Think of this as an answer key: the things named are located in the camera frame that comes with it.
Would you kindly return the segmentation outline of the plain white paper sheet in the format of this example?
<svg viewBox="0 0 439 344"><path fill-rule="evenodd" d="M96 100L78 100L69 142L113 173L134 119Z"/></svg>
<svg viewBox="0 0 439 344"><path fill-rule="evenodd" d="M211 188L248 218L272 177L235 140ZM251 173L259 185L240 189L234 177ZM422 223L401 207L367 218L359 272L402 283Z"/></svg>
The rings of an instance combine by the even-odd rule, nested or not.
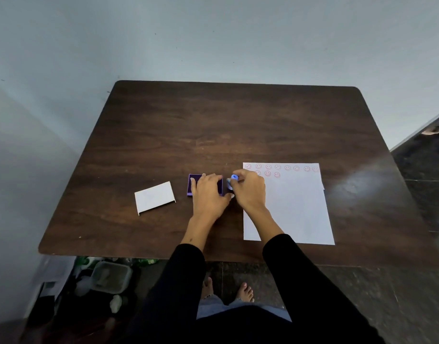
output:
<svg viewBox="0 0 439 344"><path fill-rule="evenodd" d="M269 187L266 207L296 243L335 245L323 189Z"/></svg>

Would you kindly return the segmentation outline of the white ink pad lid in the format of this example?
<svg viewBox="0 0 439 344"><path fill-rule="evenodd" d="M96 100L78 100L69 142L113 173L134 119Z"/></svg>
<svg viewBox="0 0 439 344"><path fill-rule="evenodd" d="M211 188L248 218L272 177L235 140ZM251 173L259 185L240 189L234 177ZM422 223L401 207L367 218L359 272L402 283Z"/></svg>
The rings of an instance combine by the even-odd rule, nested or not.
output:
<svg viewBox="0 0 439 344"><path fill-rule="evenodd" d="M171 202L176 203L176 199L170 181L135 192L138 215Z"/></svg>

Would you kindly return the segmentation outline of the person's right forearm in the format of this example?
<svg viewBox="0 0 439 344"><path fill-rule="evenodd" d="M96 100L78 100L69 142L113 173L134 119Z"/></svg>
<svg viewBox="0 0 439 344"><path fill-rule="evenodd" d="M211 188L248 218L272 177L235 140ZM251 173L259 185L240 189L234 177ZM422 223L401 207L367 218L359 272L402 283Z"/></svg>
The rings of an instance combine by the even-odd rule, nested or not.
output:
<svg viewBox="0 0 439 344"><path fill-rule="evenodd" d="M291 338L313 344L385 344L378 330L284 234L262 204L244 207L292 320Z"/></svg>

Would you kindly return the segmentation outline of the white paper with red smileys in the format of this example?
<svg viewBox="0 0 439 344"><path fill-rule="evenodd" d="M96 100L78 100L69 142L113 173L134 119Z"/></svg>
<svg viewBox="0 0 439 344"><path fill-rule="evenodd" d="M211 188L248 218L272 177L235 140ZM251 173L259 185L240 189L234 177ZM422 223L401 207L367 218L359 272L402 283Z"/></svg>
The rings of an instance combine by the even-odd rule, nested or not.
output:
<svg viewBox="0 0 439 344"><path fill-rule="evenodd" d="M243 168L264 178L266 185L307 183L324 190L319 163L243 162Z"/></svg>

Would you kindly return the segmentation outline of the clear plastic container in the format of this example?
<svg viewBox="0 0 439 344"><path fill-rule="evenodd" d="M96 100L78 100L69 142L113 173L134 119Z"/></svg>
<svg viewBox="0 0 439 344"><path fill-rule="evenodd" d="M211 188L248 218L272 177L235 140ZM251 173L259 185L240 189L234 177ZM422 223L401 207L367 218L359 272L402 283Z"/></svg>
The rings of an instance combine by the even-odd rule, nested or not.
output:
<svg viewBox="0 0 439 344"><path fill-rule="evenodd" d="M132 274L130 266L100 261L90 276L90 289L112 295L121 294L128 288Z"/></svg>

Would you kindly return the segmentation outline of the person's right hand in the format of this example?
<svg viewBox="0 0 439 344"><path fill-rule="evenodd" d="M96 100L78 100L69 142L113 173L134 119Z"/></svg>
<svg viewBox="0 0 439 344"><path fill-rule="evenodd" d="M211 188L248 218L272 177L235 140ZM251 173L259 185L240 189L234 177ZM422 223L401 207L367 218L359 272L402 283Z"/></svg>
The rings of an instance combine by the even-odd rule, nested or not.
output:
<svg viewBox="0 0 439 344"><path fill-rule="evenodd" d="M238 169L233 172L238 179L230 178L229 184L239 205L247 213L266 209L266 186L264 178L254 171Z"/></svg>

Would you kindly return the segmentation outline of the blue jeans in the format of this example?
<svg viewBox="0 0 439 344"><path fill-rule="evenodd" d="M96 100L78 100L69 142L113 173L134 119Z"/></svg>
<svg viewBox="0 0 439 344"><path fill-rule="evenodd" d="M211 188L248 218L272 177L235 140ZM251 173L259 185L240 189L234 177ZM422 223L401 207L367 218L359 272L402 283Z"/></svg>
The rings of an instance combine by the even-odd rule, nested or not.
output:
<svg viewBox="0 0 439 344"><path fill-rule="evenodd" d="M196 319L213 316L221 312L233 310L240 307L247 307L247 306L254 308L261 308L280 318L292 322L289 313L285 309L268 306L268 305L262 305L260 303L245 302L241 298L235 299L229 305L225 305L223 301L216 295L209 295L199 301Z"/></svg>

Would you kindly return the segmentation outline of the person's right foot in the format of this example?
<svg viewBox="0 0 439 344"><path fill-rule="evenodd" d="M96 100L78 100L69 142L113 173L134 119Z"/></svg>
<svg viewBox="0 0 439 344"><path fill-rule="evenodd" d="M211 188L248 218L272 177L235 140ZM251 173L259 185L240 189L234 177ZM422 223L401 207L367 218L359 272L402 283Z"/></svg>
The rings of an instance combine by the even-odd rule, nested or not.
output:
<svg viewBox="0 0 439 344"><path fill-rule="evenodd" d="M254 303L254 295L253 290L247 283L242 283L238 289L238 292L235 296L235 301L244 302L244 303Z"/></svg>

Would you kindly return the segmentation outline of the black top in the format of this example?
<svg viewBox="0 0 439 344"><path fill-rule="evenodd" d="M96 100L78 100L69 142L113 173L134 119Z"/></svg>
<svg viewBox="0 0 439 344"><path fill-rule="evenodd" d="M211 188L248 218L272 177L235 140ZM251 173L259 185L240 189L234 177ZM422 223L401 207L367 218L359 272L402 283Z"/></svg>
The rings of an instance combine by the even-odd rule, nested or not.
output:
<svg viewBox="0 0 439 344"><path fill-rule="evenodd" d="M290 344L310 334L284 309L242 305L195 320L185 344Z"/></svg>

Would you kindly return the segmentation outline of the person's left forearm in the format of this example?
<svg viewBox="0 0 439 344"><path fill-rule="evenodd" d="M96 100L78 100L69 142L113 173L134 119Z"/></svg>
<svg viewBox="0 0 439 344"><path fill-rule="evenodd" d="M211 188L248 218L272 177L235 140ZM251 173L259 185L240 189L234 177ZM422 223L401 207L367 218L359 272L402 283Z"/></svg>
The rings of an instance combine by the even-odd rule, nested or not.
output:
<svg viewBox="0 0 439 344"><path fill-rule="evenodd" d="M191 218L182 242L132 320L127 344L175 344L190 336L206 275L203 248L212 223L206 216Z"/></svg>

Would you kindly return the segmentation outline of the person's left hand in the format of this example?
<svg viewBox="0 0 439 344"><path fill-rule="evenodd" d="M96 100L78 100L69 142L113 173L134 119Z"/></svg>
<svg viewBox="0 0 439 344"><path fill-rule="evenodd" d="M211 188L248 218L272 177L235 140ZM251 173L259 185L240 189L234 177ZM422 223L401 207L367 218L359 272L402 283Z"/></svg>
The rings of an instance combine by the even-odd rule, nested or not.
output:
<svg viewBox="0 0 439 344"><path fill-rule="evenodd" d="M193 216L214 223L221 217L224 210L220 207L220 195L217 191L217 182L222 175L215 174L215 190L206 188L206 174L202 174L197 182L197 188L193 194Z"/></svg>

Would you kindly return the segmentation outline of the purple ink pad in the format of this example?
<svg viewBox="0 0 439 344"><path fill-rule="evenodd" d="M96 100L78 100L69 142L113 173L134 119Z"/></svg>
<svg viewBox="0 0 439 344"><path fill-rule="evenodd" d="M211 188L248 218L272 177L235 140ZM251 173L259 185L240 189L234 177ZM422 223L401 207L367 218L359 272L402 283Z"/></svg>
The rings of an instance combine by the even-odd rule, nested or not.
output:
<svg viewBox="0 0 439 344"><path fill-rule="evenodd" d="M201 174L189 174L188 176L188 187L187 187L187 196L192 197L192 181L194 179L196 184L201 178ZM219 179L217 182L217 191L220 196L223 196L223 179Z"/></svg>

